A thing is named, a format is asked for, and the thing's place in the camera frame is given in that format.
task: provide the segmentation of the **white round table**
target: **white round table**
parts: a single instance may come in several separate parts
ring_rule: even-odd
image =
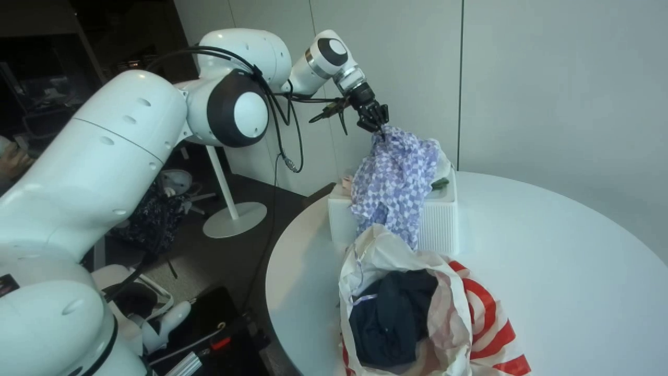
[[[601,212],[514,180],[460,174],[464,261],[506,307],[535,373],[668,373],[668,268]],[[326,199],[279,236],[266,295],[307,376],[342,373],[338,270]]]

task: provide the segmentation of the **plaid shirt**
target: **plaid shirt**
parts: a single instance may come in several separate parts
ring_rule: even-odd
[[[439,152],[436,140],[383,126],[354,174],[351,211],[356,230],[381,223],[418,248],[422,203],[431,192]]]

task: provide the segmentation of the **red and white striped bag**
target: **red and white striped bag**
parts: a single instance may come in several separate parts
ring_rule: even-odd
[[[428,310],[428,341],[407,376],[524,376],[530,366],[499,301],[470,272],[436,252],[413,252],[396,234],[371,226],[346,248],[340,270],[342,362],[353,376],[389,376],[359,363],[348,323],[353,297],[386,272],[428,270],[436,275]]]

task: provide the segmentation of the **white wall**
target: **white wall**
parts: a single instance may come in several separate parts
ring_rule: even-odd
[[[371,87],[391,104],[392,123],[439,138],[458,157],[460,104],[460,0],[175,0],[190,41],[208,28],[259,26],[286,40],[296,61],[313,35],[337,28],[361,62]],[[338,94],[332,86],[320,95]],[[311,194],[353,174],[369,151],[369,134],[346,112],[351,136],[338,119],[308,126],[320,106],[299,106],[307,165],[301,176],[279,165],[277,183]],[[283,128],[286,151],[296,159],[294,128]],[[275,134],[248,149],[225,151],[236,174],[273,182]]]
[[[668,1],[464,10],[462,168],[578,199],[668,261]]]

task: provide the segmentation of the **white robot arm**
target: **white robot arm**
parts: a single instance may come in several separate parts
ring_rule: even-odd
[[[320,34],[293,70],[286,43],[267,31],[213,31],[199,52],[195,82],[172,86],[149,70],[110,80],[0,199],[1,373],[149,371],[79,261],[130,217],[182,140],[256,142],[269,119],[267,89],[283,87],[287,76],[286,89],[301,95],[332,76],[365,129],[386,121],[333,31]]]

